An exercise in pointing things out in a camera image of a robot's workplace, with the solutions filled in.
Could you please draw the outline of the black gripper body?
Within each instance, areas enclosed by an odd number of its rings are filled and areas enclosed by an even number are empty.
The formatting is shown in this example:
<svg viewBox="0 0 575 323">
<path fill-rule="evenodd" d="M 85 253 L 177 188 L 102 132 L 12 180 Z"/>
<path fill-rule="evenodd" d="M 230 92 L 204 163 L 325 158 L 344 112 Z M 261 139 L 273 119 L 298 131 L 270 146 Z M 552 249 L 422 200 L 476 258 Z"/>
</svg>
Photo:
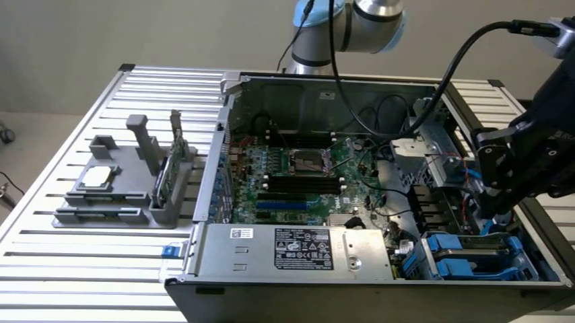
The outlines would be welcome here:
<svg viewBox="0 0 575 323">
<path fill-rule="evenodd" d="M 524 195 L 573 193 L 573 56 L 563 59 L 512 122 L 510 148 L 518 168 L 514 183 Z"/>
</svg>

